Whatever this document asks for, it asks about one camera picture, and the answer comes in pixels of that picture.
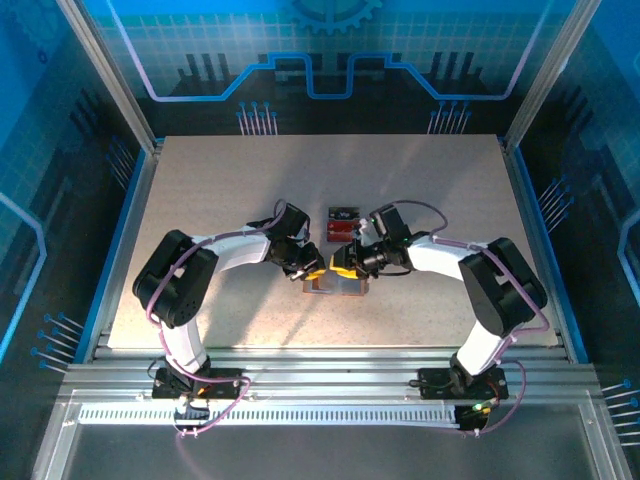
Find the blue neon line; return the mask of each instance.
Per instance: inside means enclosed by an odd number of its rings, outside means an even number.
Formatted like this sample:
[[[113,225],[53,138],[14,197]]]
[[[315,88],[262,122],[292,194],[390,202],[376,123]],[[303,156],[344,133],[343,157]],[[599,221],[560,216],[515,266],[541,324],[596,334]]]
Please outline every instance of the blue neon line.
[[[640,285],[638,285],[638,279],[633,273],[633,269],[631,268],[631,264],[629,263],[627,255],[624,253],[624,250],[627,247],[627,241],[629,240],[629,230],[631,230],[631,227],[633,227],[638,222],[640,222],[640,208],[629,215],[627,219],[622,222],[617,253],[618,260],[620,261],[620,265],[622,265],[622,270],[627,277],[627,281],[629,282],[631,291],[636,297],[636,302],[638,302],[638,305],[640,305]]]
[[[531,50],[540,35],[540,31],[542,30],[542,26],[546,21],[549,13],[551,11],[551,7],[554,3],[554,0],[549,0],[547,2],[546,7],[542,11],[540,18],[538,19],[538,23],[536,24],[534,31],[525,47],[522,56],[520,57],[520,61],[516,66],[513,75],[511,77],[511,81],[507,86],[506,91],[501,95],[464,95],[464,94],[442,94],[438,93],[435,88],[422,76],[422,74],[416,69],[416,67],[412,63],[407,62],[394,62],[393,61],[393,53],[391,52],[359,52],[354,53],[349,56],[347,61],[347,85],[344,93],[316,93],[313,85],[313,69],[312,69],[312,61],[311,57],[307,53],[303,52],[292,52],[292,53],[268,53],[267,54],[267,63],[254,63],[247,68],[225,89],[224,92],[220,95],[194,95],[194,96],[175,96],[175,97],[164,97],[159,96],[153,85],[151,85],[151,81],[140,61],[140,57],[138,56],[135,48],[133,47],[133,43],[131,42],[131,38],[127,34],[127,31],[120,20],[117,12],[114,7],[111,5],[109,0],[106,1],[107,6],[111,11],[111,15],[115,22],[116,27],[120,31],[120,35],[127,47],[129,55],[133,60],[133,63],[138,70],[140,78],[142,79],[142,83],[144,84],[147,93],[149,96],[155,100],[156,102],[161,103],[177,103],[177,102],[223,102],[227,100],[235,90],[242,85],[242,83],[251,75],[253,72],[260,70],[275,70],[276,69],[276,61],[277,60],[291,60],[297,59],[302,60],[305,64],[305,75],[307,80],[307,95],[309,98],[314,100],[346,100],[351,98],[353,95],[353,83],[355,77],[355,62],[359,59],[383,59],[384,60],[384,68],[394,69],[394,70],[406,70],[417,82],[418,84],[424,88],[435,100],[469,100],[469,101],[502,101],[507,99],[515,85],[520,78],[520,74],[524,69],[524,65],[526,64]]]
[[[22,209],[18,204],[16,204],[2,192],[0,192],[0,203],[6,205],[9,210],[18,215],[27,225],[29,225],[29,227],[33,229],[38,242],[38,250],[40,251],[36,265],[33,268],[31,275],[29,276],[27,285],[22,291],[20,301],[18,302],[18,305],[16,306],[13,315],[11,316],[11,321],[9,322],[9,326],[7,327],[7,331],[2,337],[2,342],[0,342],[0,364],[2,364],[2,361],[4,360],[4,357],[7,353],[7,349],[9,348],[9,344],[11,343],[11,340],[13,340],[13,335],[16,333],[16,329],[18,328],[18,323],[20,323],[20,319],[22,318],[24,309],[27,306],[27,302],[29,301],[31,293],[36,286],[36,282],[38,281],[38,277],[40,276],[40,272],[42,271],[44,262],[47,259],[47,247],[44,240],[44,230],[42,229],[42,225],[34,216],[27,213],[24,209]]]
[[[560,306],[564,312],[565,323],[567,325],[567,330],[569,331],[569,336],[571,337],[571,343],[573,344],[576,360],[578,363],[589,363],[589,356],[587,355],[587,350],[584,346],[584,341],[582,340],[582,334],[578,327],[578,320],[576,319],[573,308],[571,307],[569,295],[560,274],[560,266],[558,265],[555,253],[553,252],[553,246],[551,245],[551,240],[544,226],[542,212],[538,206],[538,200],[533,189],[533,184],[531,183],[531,178],[529,177],[529,172],[527,171],[527,167],[524,163],[524,157],[522,156],[520,147],[515,149],[514,158],[516,159],[515,166],[522,177],[522,184],[525,190],[524,193],[529,200],[531,211],[533,212],[534,218],[532,220],[534,222],[534,228],[539,232],[538,236],[543,248],[542,254],[549,260],[549,270],[551,271],[551,277],[556,287]]]

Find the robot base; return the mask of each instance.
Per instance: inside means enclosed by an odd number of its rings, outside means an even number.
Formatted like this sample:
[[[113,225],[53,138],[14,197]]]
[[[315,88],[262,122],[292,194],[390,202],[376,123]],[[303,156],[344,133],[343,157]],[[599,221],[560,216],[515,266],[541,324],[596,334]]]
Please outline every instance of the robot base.
[[[209,368],[207,371],[199,371],[198,375],[207,378],[236,378],[242,376],[239,368]],[[185,384],[167,368],[159,368],[156,371],[151,398],[176,399],[182,394],[192,394],[194,398],[202,399],[230,399],[235,400],[240,395],[242,386],[240,380],[225,383],[198,384],[189,382]]]
[[[412,380],[409,385],[420,389],[422,400],[490,400],[496,397],[496,393],[500,400],[509,398],[507,381],[501,368],[487,370],[466,388],[463,395],[453,393],[448,368],[421,368],[418,370],[418,380]]]

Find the wire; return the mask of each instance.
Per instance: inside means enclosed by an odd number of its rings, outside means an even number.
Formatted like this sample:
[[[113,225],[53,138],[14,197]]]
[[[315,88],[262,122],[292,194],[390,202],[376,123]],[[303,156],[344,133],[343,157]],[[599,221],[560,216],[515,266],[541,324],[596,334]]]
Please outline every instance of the wire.
[[[256,228],[254,230],[249,230],[249,231],[242,230],[242,231],[236,231],[236,232],[228,232],[228,233],[223,233],[223,234],[220,234],[220,235],[216,235],[214,237],[206,238],[206,239],[202,240],[201,242],[198,242],[197,244],[193,245],[191,248],[189,248],[171,266],[171,268],[169,269],[167,274],[164,276],[164,278],[162,279],[162,281],[160,282],[160,284],[156,288],[155,292],[153,292],[153,295],[151,295],[151,298],[149,299],[149,304],[147,305],[147,308],[146,308],[146,311],[145,311],[147,320],[154,327],[156,327],[158,329],[158,337],[160,339],[160,343],[162,344],[162,348],[164,349],[166,356],[169,356],[169,357],[171,356],[171,350],[169,349],[169,346],[167,345],[166,339],[164,338],[164,333],[162,331],[162,322],[160,320],[158,320],[158,321],[153,320],[151,315],[153,313],[153,307],[155,306],[156,302],[158,301],[158,298],[160,297],[160,294],[162,293],[164,288],[167,286],[167,284],[169,283],[169,281],[171,280],[171,278],[173,277],[175,272],[180,267],[182,267],[182,265],[187,261],[187,259],[189,257],[191,257],[191,255],[193,255],[200,248],[206,247],[208,245],[212,245],[213,243],[215,243],[217,241],[220,241],[220,240],[223,240],[225,238],[242,237],[242,236],[249,236],[249,235],[258,235],[258,234],[264,233],[265,231],[269,230],[274,225],[276,225],[280,220],[282,220],[282,217],[284,216],[284,212],[286,211],[286,209],[287,209],[287,202],[284,199],[279,199],[275,203],[275,205],[273,207],[274,219],[271,220],[270,222],[266,223],[262,227]],[[197,382],[205,383],[205,384],[230,383],[230,382],[236,382],[236,381],[241,381],[241,382],[244,383],[244,387],[240,391],[240,394],[238,395],[238,397],[233,402],[231,402],[231,404],[225,410],[223,410],[222,413],[220,413],[220,415],[218,415],[213,421],[209,422],[206,426],[194,429],[192,431],[192,433],[185,432],[186,434],[197,435],[198,433],[203,433],[203,432],[209,430],[210,428],[212,428],[214,425],[216,425],[218,422],[220,422],[224,417],[226,417],[229,414],[229,412],[231,410],[233,410],[233,408],[238,403],[240,403],[242,398],[246,395],[246,393],[248,392],[249,388],[251,387],[251,379],[249,379],[248,377],[232,377],[232,378],[201,377],[201,376],[198,376],[198,375],[194,375],[191,372],[188,372],[187,370],[185,370],[184,368],[182,368],[182,366],[180,366],[178,364],[172,363],[172,366],[174,368],[176,368],[176,370],[178,370],[180,373],[185,375],[186,377],[188,377],[188,378],[190,378],[192,380],[195,380]]]
[[[453,385],[453,381],[451,380],[449,380],[444,385],[429,385],[424,380],[409,380],[409,386],[412,388],[424,387],[424,388],[432,388],[434,390],[441,390],[443,388],[450,387],[451,385]]]
[[[405,275],[409,275],[413,270],[405,270],[404,272],[378,272],[378,276],[380,277],[404,277]]]
[[[247,392],[249,391],[249,388],[251,387],[251,379],[249,377],[236,377],[236,378],[231,378],[231,379],[226,379],[227,381],[233,381],[235,382],[236,380],[241,380],[244,382],[244,387],[242,388],[242,390],[240,390],[240,393],[238,394],[238,397],[233,400],[233,402],[231,402],[227,408],[225,408],[222,412],[220,412],[220,414],[215,417],[213,420],[209,421],[208,423],[204,424],[204,425],[200,425],[198,427],[194,427],[191,430],[180,430],[178,428],[178,426],[174,423],[173,426],[176,430],[178,430],[181,434],[183,435],[192,435],[192,436],[198,436],[201,433],[206,432],[207,430],[212,429],[213,427],[215,427],[218,423],[220,423],[227,415],[229,415],[229,413],[231,412],[231,410],[233,410],[238,403],[240,403],[240,401],[242,400],[242,398],[247,394]]]
[[[151,376],[151,369],[155,366],[156,363],[158,363],[162,359],[164,359],[164,355],[154,358],[153,361],[147,367],[147,377],[149,377],[151,380],[155,380],[155,378]]]
[[[513,363],[518,365],[518,367],[520,368],[520,372],[522,373],[522,388],[520,389],[520,393],[518,394],[518,398],[516,398],[515,403],[513,404],[513,406],[511,407],[511,409],[507,412],[507,414],[502,417],[500,420],[498,420],[496,423],[494,423],[493,425],[490,425],[488,427],[483,428],[482,430],[480,430],[479,432],[467,432],[467,433],[474,433],[478,436],[480,435],[486,435],[487,433],[491,433],[494,430],[497,430],[498,428],[500,428],[502,425],[504,425],[505,423],[507,423],[509,421],[509,419],[511,417],[513,417],[513,414],[516,413],[516,410],[518,410],[518,407],[520,407],[520,404],[522,403],[522,399],[524,398],[524,392],[527,388],[527,372],[524,369],[524,365],[522,365],[522,363],[520,363],[518,360],[509,360],[508,362],[503,362],[503,363]]]
[[[430,203],[427,202],[421,202],[419,200],[395,200],[391,203],[388,203],[382,207],[379,208],[379,210],[382,210],[384,208],[388,208],[391,206],[395,206],[395,205],[400,205],[400,204],[409,204],[409,205],[420,205],[422,207],[428,208],[429,210],[435,212],[438,214],[438,216],[442,219],[442,225],[440,225],[439,227],[434,228],[433,230],[431,230],[430,235],[433,236],[438,232],[441,232],[442,230],[444,230],[445,228],[447,228],[449,226],[449,220],[447,219],[447,216],[442,213],[440,211],[440,209],[434,207],[433,205],[431,205]]]
[[[309,241],[309,238],[311,237],[311,219],[309,217],[307,217],[307,220],[305,221],[304,224],[304,229],[303,229],[303,234],[301,238],[298,237],[294,237],[293,235],[289,235],[287,238],[291,239],[291,240],[295,240],[296,242],[304,242],[307,243]]]
[[[491,390],[493,390],[493,393],[496,394],[496,407],[500,406],[500,394],[498,393],[498,389],[496,388],[496,386],[493,384],[493,382],[487,381],[487,385],[489,385],[491,387]]]

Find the yellow object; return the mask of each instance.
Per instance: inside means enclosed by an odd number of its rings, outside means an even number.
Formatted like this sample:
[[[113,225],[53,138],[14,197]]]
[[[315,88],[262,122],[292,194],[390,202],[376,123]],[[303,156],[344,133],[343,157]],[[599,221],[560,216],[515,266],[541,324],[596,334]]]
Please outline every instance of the yellow object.
[[[320,278],[322,275],[325,274],[326,271],[327,270],[324,268],[322,270],[316,270],[315,272],[307,275],[307,278],[305,278],[304,280],[307,281],[307,280],[315,280],[316,278]]]
[[[354,270],[349,270],[349,269],[342,268],[342,267],[336,267],[333,264],[333,255],[331,256],[331,262],[329,263],[329,268],[331,270],[333,270],[334,272],[336,272],[341,277],[351,278],[352,280],[358,280],[358,274],[356,273],[355,269]]]

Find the glass panel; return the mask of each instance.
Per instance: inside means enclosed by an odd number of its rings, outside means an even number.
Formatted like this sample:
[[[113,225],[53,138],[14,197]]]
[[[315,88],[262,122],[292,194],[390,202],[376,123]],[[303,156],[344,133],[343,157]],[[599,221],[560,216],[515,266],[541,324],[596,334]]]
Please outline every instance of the glass panel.
[[[604,386],[632,378],[634,389],[640,383],[638,21],[637,2],[602,2],[521,145],[587,353]],[[640,465],[637,450],[626,451]]]
[[[503,134],[573,3],[85,2],[158,136]]]
[[[139,145],[55,2],[0,7],[0,476],[30,478]]]

